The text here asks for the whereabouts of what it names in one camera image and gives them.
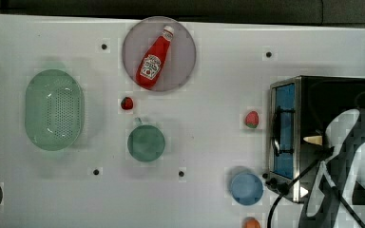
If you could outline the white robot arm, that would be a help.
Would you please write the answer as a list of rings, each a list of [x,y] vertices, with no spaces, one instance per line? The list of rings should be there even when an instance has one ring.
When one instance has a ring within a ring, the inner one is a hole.
[[[365,228],[352,205],[355,187],[365,189],[365,109],[342,112],[324,136],[329,155],[318,163],[298,228]]]

